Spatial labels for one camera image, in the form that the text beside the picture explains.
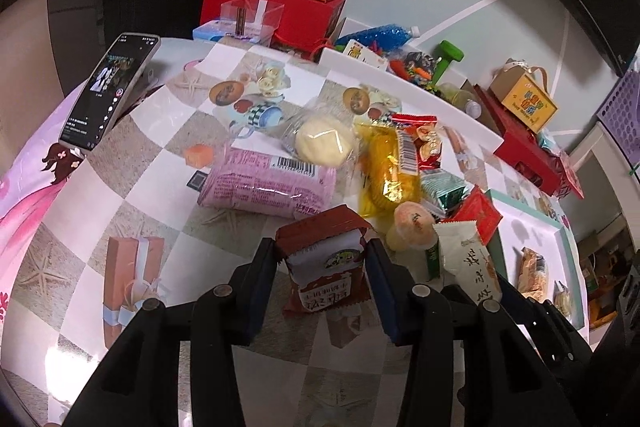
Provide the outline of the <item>large red gift box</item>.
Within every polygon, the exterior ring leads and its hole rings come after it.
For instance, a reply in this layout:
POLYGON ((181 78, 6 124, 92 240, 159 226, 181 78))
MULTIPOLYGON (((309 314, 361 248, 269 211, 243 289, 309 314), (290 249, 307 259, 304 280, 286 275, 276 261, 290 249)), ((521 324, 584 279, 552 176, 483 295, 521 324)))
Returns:
POLYGON ((563 181, 559 158, 543 150, 533 132, 506 110, 495 95, 478 84, 474 90, 503 139, 495 155, 547 195, 558 194, 563 181))

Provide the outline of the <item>blue bead bottle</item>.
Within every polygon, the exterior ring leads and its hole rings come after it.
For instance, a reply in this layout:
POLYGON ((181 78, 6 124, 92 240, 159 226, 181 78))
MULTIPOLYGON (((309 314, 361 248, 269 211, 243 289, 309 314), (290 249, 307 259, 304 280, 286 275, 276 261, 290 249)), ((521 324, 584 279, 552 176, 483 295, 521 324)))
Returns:
POLYGON ((375 44, 378 49, 389 51, 401 48, 404 44, 421 35, 418 26, 405 28, 396 24, 372 27, 344 35, 335 41, 336 46, 346 46, 349 40, 355 40, 370 48, 375 44))

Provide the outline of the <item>brown bread packet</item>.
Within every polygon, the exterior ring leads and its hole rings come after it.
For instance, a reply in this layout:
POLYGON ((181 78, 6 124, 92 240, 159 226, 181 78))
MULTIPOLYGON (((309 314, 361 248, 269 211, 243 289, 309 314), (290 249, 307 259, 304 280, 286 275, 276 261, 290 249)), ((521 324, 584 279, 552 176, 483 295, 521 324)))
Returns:
POLYGON ((546 259, 528 247, 522 248, 522 254, 518 291, 525 298, 532 298, 537 303, 543 303, 548 297, 549 286, 546 259))

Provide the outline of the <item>white shelf unit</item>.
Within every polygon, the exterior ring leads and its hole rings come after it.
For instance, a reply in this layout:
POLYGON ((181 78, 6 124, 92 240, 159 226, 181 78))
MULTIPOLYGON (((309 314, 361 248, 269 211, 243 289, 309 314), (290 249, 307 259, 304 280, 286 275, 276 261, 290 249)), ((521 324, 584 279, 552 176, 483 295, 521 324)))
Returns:
POLYGON ((582 182, 585 198, 570 196, 564 202, 570 224, 580 241, 603 232, 623 218, 634 248, 639 248, 639 173, 620 150, 610 132, 596 122, 575 150, 572 167, 582 182))

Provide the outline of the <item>orange jelly cup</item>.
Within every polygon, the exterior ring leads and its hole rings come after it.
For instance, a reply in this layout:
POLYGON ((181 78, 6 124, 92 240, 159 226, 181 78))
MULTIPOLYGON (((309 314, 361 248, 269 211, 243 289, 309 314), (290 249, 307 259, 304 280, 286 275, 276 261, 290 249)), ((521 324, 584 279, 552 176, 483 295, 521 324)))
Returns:
POLYGON ((386 244, 392 251, 417 249, 427 251, 437 244, 435 220, 417 202, 402 202, 394 210, 393 224, 386 233, 386 244))

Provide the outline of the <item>purple perforated basket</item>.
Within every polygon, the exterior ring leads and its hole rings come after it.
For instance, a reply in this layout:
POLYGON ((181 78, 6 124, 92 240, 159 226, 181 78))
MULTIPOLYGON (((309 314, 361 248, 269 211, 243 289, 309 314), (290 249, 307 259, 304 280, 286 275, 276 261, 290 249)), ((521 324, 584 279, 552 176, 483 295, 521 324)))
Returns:
POLYGON ((639 164, 639 73, 629 69, 599 107, 597 120, 608 130, 629 164, 639 164))

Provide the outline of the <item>green dumbbell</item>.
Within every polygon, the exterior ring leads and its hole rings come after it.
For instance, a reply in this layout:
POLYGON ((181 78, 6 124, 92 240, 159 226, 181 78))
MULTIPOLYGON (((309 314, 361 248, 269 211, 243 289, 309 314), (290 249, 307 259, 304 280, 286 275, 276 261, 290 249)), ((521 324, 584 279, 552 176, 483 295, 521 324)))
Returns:
POLYGON ((438 83, 452 62, 461 62, 464 53, 448 40, 442 40, 436 49, 436 63, 434 66, 433 81, 438 83))

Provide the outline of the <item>white tray teal rim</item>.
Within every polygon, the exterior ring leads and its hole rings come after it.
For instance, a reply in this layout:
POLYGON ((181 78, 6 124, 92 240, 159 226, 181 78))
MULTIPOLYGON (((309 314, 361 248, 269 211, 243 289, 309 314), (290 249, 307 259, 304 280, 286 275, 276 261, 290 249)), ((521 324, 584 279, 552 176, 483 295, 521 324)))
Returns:
POLYGON ((559 221, 497 190, 486 196, 502 216, 488 251, 497 272, 518 286, 523 249, 544 257, 548 272, 548 299, 560 284, 570 292, 570 323, 581 334, 588 332, 586 284, 580 272, 578 251, 570 230, 559 221))

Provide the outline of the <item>small snack in tray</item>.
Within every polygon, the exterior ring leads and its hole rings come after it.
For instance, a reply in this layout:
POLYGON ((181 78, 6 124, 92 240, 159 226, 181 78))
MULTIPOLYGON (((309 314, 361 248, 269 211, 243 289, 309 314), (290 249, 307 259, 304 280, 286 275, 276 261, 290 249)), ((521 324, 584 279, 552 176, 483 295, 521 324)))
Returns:
POLYGON ((561 281, 554 282, 553 304, 567 320, 572 318, 572 294, 561 281))

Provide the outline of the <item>yellow cake packet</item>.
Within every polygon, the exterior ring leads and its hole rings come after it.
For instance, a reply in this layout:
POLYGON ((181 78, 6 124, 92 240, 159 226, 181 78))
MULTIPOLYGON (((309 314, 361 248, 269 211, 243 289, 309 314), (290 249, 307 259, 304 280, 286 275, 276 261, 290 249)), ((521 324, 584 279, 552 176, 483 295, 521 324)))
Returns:
POLYGON ((388 215, 403 202, 420 202, 418 154, 404 130, 357 124, 362 187, 359 213, 372 218, 388 215))

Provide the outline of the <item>dark red white packet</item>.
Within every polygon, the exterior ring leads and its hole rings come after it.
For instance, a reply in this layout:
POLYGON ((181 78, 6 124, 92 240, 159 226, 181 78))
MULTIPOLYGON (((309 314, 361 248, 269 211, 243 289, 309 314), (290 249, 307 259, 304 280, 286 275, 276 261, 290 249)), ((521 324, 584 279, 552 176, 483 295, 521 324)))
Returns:
POLYGON ((283 225, 276 244, 291 281, 283 313, 295 317, 369 300, 363 261, 370 230, 346 205, 283 225))

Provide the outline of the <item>white rice cracker packet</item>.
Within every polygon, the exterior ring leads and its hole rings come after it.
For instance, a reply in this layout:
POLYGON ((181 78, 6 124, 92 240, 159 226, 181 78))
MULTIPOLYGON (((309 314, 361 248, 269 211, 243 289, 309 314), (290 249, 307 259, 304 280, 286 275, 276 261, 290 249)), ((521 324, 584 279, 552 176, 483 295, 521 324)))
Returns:
POLYGON ((442 269, 454 278, 462 291, 476 305, 488 299, 500 301, 498 274, 475 222, 440 222, 434 229, 442 269))

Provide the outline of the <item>clear plastic box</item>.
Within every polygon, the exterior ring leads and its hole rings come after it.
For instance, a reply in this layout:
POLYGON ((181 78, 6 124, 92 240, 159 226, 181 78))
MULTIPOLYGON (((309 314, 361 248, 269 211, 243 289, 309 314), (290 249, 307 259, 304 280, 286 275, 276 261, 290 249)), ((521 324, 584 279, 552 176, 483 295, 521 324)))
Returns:
POLYGON ((269 0, 232 0, 220 7, 220 20, 235 20, 243 29, 246 23, 279 28, 284 5, 269 0))

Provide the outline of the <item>red yellow snack bag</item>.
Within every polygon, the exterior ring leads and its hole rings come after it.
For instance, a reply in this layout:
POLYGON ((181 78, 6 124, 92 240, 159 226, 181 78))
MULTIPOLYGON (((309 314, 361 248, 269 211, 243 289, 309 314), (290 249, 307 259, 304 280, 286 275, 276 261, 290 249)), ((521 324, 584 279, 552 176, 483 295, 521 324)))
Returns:
POLYGON ((394 114, 393 126, 404 130, 416 147, 418 166, 421 171, 438 169, 442 156, 442 140, 436 127, 438 120, 432 115, 394 114))

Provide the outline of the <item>green foil snack packet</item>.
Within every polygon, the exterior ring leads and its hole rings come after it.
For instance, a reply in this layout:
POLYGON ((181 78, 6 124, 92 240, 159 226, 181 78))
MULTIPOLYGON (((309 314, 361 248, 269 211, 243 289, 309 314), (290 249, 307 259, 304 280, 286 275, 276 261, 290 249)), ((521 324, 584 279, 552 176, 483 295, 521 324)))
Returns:
POLYGON ((439 218, 447 217, 470 191, 464 180, 440 168, 421 171, 420 187, 422 205, 439 218))

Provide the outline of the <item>smartphone on stand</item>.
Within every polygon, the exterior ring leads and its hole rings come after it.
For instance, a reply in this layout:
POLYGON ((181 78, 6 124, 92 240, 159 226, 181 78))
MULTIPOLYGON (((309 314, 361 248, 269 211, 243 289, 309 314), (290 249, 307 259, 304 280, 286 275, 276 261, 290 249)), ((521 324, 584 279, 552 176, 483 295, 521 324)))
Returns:
POLYGON ((157 35, 120 34, 88 77, 58 141, 70 150, 92 152, 113 128, 159 47, 157 35))

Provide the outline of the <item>long red foil packet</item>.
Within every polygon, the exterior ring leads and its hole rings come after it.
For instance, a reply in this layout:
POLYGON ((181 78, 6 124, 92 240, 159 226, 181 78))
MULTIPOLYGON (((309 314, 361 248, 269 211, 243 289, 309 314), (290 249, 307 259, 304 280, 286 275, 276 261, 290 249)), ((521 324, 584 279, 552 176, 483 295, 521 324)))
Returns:
POLYGON ((458 209, 445 222, 473 221, 476 225, 480 241, 487 246, 498 230, 502 214, 496 209, 491 199, 478 186, 472 188, 458 209))

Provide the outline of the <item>white cardboard storage box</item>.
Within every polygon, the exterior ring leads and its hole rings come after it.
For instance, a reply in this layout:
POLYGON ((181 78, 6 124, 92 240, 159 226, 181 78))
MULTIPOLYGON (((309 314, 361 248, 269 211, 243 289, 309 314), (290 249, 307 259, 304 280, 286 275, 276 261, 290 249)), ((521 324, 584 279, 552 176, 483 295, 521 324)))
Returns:
POLYGON ((497 131, 491 130, 462 109, 441 98, 430 84, 427 71, 420 68, 405 68, 407 54, 417 56, 419 51, 406 44, 390 56, 386 69, 377 68, 359 57, 352 57, 331 48, 324 48, 319 55, 319 65, 332 74, 352 78, 369 87, 399 98, 406 113, 435 115, 438 121, 461 134, 489 152, 495 152, 503 143, 497 131))

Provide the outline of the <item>blue tissue pack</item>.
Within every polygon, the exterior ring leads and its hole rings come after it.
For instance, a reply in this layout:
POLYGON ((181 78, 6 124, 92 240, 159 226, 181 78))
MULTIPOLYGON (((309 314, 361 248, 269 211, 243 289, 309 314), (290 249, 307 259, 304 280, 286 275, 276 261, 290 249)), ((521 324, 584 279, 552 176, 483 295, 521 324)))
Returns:
POLYGON ((222 38, 235 38, 236 40, 269 46, 274 28, 268 25, 246 23, 243 29, 235 20, 210 20, 192 30, 194 40, 220 41, 222 38))

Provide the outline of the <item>yellow children's day gift box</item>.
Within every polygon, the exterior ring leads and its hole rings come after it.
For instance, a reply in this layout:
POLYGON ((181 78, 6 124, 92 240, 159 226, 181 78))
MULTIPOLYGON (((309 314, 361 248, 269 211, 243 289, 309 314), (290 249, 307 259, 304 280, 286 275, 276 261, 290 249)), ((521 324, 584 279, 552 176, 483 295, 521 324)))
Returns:
POLYGON ((546 127, 558 111, 549 92, 548 72, 525 61, 506 61, 496 72, 489 91, 534 133, 546 127))

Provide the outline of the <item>red patterned lidded box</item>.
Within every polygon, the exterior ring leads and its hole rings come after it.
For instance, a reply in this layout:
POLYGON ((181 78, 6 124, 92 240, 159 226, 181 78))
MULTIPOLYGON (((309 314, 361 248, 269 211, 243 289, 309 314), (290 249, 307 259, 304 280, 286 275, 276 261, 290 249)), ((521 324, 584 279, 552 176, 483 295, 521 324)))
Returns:
POLYGON ((561 199, 574 194, 577 198, 583 199, 582 184, 580 184, 574 168, 570 165, 570 158, 564 150, 560 150, 555 156, 554 168, 559 177, 559 186, 554 192, 555 196, 561 199))

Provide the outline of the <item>colourful toy pile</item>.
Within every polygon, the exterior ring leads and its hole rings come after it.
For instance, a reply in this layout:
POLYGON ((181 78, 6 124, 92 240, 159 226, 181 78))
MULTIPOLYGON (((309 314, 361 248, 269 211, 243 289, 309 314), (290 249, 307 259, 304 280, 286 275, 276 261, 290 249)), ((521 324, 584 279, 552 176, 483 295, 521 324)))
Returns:
POLYGON ((433 81, 435 63, 436 58, 421 51, 393 50, 388 57, 391 72, 416 87, 426 90, 435 86, 433 81))

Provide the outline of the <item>pale bun clear wrapper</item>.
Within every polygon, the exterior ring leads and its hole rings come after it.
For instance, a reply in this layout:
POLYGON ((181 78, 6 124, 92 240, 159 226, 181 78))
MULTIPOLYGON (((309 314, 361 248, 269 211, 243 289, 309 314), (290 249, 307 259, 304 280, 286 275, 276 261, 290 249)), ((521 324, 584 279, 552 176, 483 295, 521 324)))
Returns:
POLYGON ((338 168, 356 150, 352 129, 318 108, 307 108, 283 124, 281 143, 297 159, 321 167, 338 168))

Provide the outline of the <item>pink snack pack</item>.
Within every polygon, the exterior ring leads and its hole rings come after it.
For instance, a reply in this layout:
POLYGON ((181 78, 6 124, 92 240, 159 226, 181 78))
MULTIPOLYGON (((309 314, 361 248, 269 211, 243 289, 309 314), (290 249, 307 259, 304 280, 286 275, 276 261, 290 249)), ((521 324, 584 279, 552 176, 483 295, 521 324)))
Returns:
POLYGON ((335 184, 334 168, 228 147, 210 168, 198 205, 300 220, 330 208, 335 184))

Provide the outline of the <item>red box under orange box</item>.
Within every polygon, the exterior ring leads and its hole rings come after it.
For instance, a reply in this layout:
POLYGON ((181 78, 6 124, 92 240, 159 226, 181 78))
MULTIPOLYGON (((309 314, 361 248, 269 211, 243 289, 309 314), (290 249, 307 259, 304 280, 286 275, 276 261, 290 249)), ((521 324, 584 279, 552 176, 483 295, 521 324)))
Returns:
MULTIPOLYGON (((246 7, 246 21, 253 23, 260 0, 203 0, 200 23, 222 20, 230 13, 232 23, 237 8, 246 7)), ((314 52, 341 18, 346 0, 265 0, 262 23, 274 29, 272 43, 282 43, 304 53, 314 52)))

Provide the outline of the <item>playing card box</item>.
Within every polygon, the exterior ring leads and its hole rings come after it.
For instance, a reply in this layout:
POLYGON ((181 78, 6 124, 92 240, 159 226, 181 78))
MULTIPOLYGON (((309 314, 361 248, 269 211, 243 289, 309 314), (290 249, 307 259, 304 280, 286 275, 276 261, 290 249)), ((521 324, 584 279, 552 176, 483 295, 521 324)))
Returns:
POLYGON ((386 70, 388 67, 386 57, 379 56, 355 39, 349 40, 344 47, 343 54, 379 70, 386 70))

